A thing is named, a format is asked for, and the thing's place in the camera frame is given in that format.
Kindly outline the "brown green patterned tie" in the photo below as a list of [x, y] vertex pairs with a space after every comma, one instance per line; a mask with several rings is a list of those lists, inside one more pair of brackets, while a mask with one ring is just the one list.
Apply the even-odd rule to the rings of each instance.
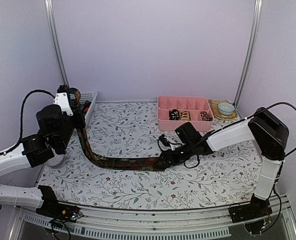
[[[79, 106], [81, 93], [78, 89], [69, 88], [70, 96], [74, 98], [70, 100], [70, 106]], [[152, 171], [159, 172], [166, 168], [159, 166], [159, 157], [144, 157], [144, 158], [115, 158], [96, 154], [92, 151], [88, 141], [86, 128], [76, 129], [81, 144], [82, 151], [87, 159], [94, 165], [103, 169], [112, 170], [131, 170], [131, 171]]]

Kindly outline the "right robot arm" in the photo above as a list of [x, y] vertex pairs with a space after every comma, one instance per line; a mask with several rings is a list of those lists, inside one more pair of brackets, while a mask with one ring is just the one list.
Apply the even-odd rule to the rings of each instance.
[[286, 150], [289, 130], [269, 107], [205, 134], [191, 123], [175, 132], [179, 144], [159, 138], [159, 167], [191, 169], [187, 185], [192, 193], [201, 192], [203, 206], [228, 205], [233, 223], [270, 218], [269, 198], [276, 194], [290, 152]]

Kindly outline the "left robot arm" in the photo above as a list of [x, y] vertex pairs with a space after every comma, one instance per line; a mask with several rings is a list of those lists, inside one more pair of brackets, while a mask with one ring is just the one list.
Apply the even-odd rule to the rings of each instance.
[[[37, 112], [37, 134], [27, 136], [4, 152], [0, 152], [0, 177], [16, 170], [34, 168], [55, 155], [64, 155], [74, 129], [85, 127], [78, 109], [63, 109], [51, 104]], [[50, 186], [17, 187], [0, 184], [0, 205], [29, 207], [37, 214], [65, 221], [81, 217], [79, 207], [60, 203]]]

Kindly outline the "pile of dark ties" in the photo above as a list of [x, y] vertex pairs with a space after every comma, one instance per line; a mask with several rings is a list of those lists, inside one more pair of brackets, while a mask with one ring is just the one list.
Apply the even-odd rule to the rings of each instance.
[[81, 109], [84, 117], [86, 116], [86, 114], [87, 114], [87, 112], [88, 112], [88, 110], [90, 108], [91, 103], [92, 103], [91, 101], [86, 100], [85, 102], [79, 104], [80, 109]]

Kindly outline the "white plastic mesh basket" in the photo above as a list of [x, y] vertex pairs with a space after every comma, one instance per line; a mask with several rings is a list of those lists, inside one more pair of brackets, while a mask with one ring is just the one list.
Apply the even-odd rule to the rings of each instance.
[[91, 116], [94, 112], [97, 95], [97, 91], [81, 93], [79, 103], [85, 117], [86, 126], [89, 125]]

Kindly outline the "black white rolled tie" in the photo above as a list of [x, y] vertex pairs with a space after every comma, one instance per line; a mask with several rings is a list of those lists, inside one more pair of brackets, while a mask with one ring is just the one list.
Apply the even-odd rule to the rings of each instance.
[[180, 111], [177, 109], [172, 109], [169, 111], [169, 120], [170, 121], [179, 121], [180, 120]]

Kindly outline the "grey speckled bowl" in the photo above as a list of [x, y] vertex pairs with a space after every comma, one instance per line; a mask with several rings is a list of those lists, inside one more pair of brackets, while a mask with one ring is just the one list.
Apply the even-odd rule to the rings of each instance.
[[57, 157], [54, 157], [50, 160], [48, 160], [45, 165], [50, 167], [50, 168], [59, 168], [64, 162], [64, 159], [63, 158], [57, 158]]

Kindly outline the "yellow patterned rolled tie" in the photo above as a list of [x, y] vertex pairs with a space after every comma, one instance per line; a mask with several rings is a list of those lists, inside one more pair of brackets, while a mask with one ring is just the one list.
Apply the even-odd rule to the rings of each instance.
[[180, 120], [181, 121], [190, 121], [191, 120], [191, 115], [189, 111], [182, 111], [180, 113]]

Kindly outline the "pink divided organizer box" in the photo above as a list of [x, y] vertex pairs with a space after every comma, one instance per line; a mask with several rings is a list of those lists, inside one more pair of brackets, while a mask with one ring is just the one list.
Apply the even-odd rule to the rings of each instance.
[[204, 97], [160, 96], [157, 120], [161, 131], [173, 131], [189, 122], [199, 132], [207, 132], [214, 123], [214, 115]]

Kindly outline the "dark red rolled tie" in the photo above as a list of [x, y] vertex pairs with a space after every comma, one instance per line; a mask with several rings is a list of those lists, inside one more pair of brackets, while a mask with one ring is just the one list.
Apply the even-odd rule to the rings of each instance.
[[206, 111], [201, 111], [200, 116], [201, 116], [201, 120], [204, 122], [210, 122], [213, 120], [213, 118], [210, 117]]

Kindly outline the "light blue ceramic bowl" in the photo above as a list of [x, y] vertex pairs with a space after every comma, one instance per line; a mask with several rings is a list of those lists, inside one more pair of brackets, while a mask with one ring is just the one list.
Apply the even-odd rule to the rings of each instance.
[[218, 111], [223, 116], [231, 116], [235, 112], [235, 107], [227, 102], [221, 102], [217, 105]]

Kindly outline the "front aluminium rail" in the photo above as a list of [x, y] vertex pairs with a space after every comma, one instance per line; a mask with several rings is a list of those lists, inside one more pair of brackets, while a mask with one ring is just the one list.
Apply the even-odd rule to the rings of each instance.
[[235, 222], [239, 204], [183, 210], [82, 207], [75, 222], [57, 223], [30, 209], [17, 210], [12, 240], [296, 240], [296, 220], [285, 195], [270, 199], [272, 212]]

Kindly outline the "left aluminium frame post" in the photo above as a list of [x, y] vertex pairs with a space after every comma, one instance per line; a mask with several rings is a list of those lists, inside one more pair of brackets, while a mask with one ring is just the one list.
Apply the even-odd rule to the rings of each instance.
[[59, 42], [59, 37], [58, 37], [58, 32], [56, 27], [53, 1], [44, 0], [44, 4], [45, 4], [45, 11], [46, 11], [46, 17], [47, 17], [47, 22], [49, 26], [50, 36], [51, 36], [52, 45], [53, 45], [56, 61], [58, 64], [60, 76], [63, 84], [69, 86], [69, 81], [68, 81], [64, 61], [63, 61], [63, 56], [60, 48], [60, 42]]

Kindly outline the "aluminium frame post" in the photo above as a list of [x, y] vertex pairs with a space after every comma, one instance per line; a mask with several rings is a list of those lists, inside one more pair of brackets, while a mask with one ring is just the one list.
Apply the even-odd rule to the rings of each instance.
[[56, 27], [53, 1], [44, 0], [44, 4], [45, 4], [45, 11], [46, 11], [46, 17], [47, 17], [47, 22], [49, 26], [50, 36], [51, 36], [52, 45], [53, 45], [56, 61], [58, 64], [60, 76], [63, 84], [69, 86], [69, 81], [68, 81], [64, 61], [63, 61], [63, 56], [60, 48], [60, 42], [59, 42], [59, 37], [58, 37], [58, 32]]
[[233, 102], [235, 107], [239, 106], [241, 102], [242, 94], [246, 85], [246, 80], [247, 80], [248, 72], [250, 69], [252, 55], [253, 55], [255, 42], [258, 34], [258, 29], [260, 25], [262, 2], [263, 2], [262, 0], [256, 0], [254, 2], [254, 10], [253, 10], [248, 46], [247, 46], [246, 55], [245, 55], [245, 59], [244, 59], [244, 63], [243, 63], [243, 67], [242, 67], [242, 71], [239, 79], [239, 84], [237, 87], [237, 92]]

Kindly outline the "right aluminium frame post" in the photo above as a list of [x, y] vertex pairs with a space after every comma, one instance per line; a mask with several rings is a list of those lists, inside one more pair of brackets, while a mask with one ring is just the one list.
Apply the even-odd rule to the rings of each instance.
[[248, 72], [250, 69], [252, 55], [253, 55], [255, 42], [258, 34], [258, 29], [260, 25], [262, 2], [263, 2], [262, 0], [256, 0], [254, 2], [254, 10], [253, 10], [248, 46], [247, 46], [246, 55], [245, 55], [245, 59], [244, 59], [244, 63], [243, 63], [243, 67], [242, 67], [242, 71], [239, 79], [239, 84], [237, 87], [237, 92], [233, 102], [235, 107], [239, 106], [241, 102], [242, 94], [246, 85], [246, 80], [247, 80]]

